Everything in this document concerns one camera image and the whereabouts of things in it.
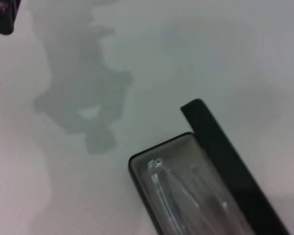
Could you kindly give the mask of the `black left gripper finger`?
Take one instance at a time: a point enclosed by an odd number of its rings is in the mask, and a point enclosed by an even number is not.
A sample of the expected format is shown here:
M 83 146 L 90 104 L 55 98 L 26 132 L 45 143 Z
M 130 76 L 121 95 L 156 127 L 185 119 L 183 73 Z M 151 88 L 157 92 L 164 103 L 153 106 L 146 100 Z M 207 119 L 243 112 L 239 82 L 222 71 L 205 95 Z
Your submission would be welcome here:
M 0 0 L 0 34 L 10 35 L 20 7 L 19 0 Z

